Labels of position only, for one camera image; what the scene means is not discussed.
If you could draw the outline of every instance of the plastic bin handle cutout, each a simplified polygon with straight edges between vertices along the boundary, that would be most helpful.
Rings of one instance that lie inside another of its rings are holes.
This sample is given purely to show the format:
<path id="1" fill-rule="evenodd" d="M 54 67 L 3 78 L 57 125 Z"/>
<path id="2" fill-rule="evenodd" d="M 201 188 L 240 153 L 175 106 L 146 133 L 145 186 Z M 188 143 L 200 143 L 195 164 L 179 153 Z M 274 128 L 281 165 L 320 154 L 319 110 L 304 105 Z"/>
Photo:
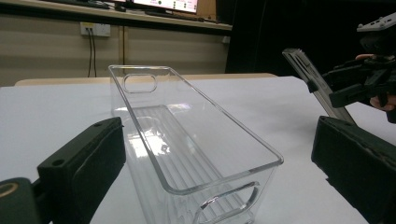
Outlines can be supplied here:
<path id="1" fill-rule="evenodd" d="M 152 74 L 128 74 L 122 83 L 123 90 L 128 93 L 148 93 L 157 89 L 157 78 Z"/>
<path id="2" fill-rule="evenodd" d="M 259 185 L 260 185 L 259 182 L 253 181 L 253 182 L 250 182 L 250 183 L 248 183 L 248 184 L 246 184 L 246 185 L 244 185 L 244 186 L 241 186 L 241 187 L 239 187 L 239 188 L 232 189 L 232 190 L 229 190 L 229 191 L 224 192 L 224 193 L 222 193 L 222 194 L 219 194 L 219 195 L 217 195 L 217 196 L 214 196 L 213 198 L 207 200 L 206 202 L 204 202 L 204 203 L 201 205 L 201 207 L 200 207 L 201 209 L 199 209 L 199 210 L 195 213 L 194 221 L 193 221 L 192 223 L 193 223 L 193 224 L 212 224 L 212 223 L 218 223 L 218 222 L 220 222 L 220 221 L 222 221 L 222 220 L 224 220 L 224 219 L 226 219 L 226 218 L 233 217 L 233 216 L 236 216 L 236 215 L 238 215 L 238 214 L 240 214 L 240 213 L 243 213 L 243 212 L 247 211 L 247 210 L 256 202 L 256 200 L 259 198 L 259 197 L 258 197 L 258 196 L 259 196 L 259 192 L 260 192 L 260 191 L 259 191 L 259 188 L 258 188 Z M 220 198 L 230 196 L 230 195 L 235 194 L 235 193 L 237 193 L 237 192 L 239 192 L 239 191 L 241 191 L 241 190 L 249 189 L 249 188 L 253 188 L 253 191 L 252 191 L 252 193 L 251 193 L 251 195 L 250 195 L 250 198 L 247 200 L 246 203 L 244 203 L 243 205 L 241 205 L 239 208 L 235 208 L 234 210 L 232 210 L 232 211 L 230 211 L 230 212 L 226 212 L 226 213 L 222 214 L 221 216 L 212 218 L 212 219 L 210 219 L 210 220 L 208 220 L 208 221 L 199 222 L 199 217 L 200 217 L 200 215 L 204 212 L 204 210 L 205 210 L 210 204 L 214 203 L 215 201 L 217 201 L 217 200 L 220 199 Z"/>

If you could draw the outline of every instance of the black cable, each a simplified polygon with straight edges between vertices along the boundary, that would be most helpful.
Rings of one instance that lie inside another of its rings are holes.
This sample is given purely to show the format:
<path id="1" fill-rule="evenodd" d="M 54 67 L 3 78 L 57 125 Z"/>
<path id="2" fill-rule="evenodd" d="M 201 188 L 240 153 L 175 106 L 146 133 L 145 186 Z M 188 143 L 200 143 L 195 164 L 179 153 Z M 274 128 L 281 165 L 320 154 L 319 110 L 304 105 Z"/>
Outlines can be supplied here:
<path id="1" fill-rule="evenodd" d="M 90 39 L 90 67 L 88 68 L 88 77 L 91 75 L 91 61 L 92 61 L 92 42 L 91 42 L 91 32 L 90 29 L 85 28 L 88 32 L 88 37 Z"/>
<path id="2" fill-rule="evenodd" d="M 91 29 L 92 32 L 92 43 L 93 43 L 93 70 L 95 71 L 95 77 L 96 75 L 96 46 L 95 46 L 95 37 L 93 35 L 93 30 Z"/>

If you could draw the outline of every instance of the transparent plastic bin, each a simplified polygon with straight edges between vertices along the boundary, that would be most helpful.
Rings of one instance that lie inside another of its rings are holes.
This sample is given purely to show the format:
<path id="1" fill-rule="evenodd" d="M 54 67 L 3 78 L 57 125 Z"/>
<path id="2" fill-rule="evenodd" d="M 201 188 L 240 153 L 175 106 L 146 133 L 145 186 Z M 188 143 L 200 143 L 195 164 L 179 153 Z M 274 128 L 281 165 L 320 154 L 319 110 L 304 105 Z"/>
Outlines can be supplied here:
<path id="1" fill-rule="evenodd" d="M 109 71 L 147 223 L 254 222 L 282 156 L 172 68 Z"/>

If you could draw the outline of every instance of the beige wall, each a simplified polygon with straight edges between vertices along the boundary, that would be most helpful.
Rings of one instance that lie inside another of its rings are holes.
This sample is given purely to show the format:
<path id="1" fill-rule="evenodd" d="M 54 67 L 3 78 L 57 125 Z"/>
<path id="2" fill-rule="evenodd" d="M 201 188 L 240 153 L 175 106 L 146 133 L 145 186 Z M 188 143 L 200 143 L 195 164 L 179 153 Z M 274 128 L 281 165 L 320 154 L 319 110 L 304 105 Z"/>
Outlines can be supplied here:
<path id="1" fill-rule="evenodd" d="M 0 15 L 0 86 L 28 78 L 86 77 L 90 42 L 79 32 L 75 21 Z M 131 27 L 127 32 L 129 64 L 165 65 L 180 74 L 224 73 L 228 46 L 222 36 Z M 119 34 L 111 26 L 111 37 L 95 38 L 99 77 L 119 63 Z"/>

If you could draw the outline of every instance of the computer screen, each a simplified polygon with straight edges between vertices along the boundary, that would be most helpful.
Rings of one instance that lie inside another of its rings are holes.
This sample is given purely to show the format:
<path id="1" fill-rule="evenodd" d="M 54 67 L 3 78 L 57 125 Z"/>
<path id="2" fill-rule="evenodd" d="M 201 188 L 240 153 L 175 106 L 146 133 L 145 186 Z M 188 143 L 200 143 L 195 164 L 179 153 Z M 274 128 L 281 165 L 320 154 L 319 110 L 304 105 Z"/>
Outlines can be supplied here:
<path id="1" fill-rule="evenodd" d="M 196 13 L 198 0 L 133 0 L 135 4 Z"/>

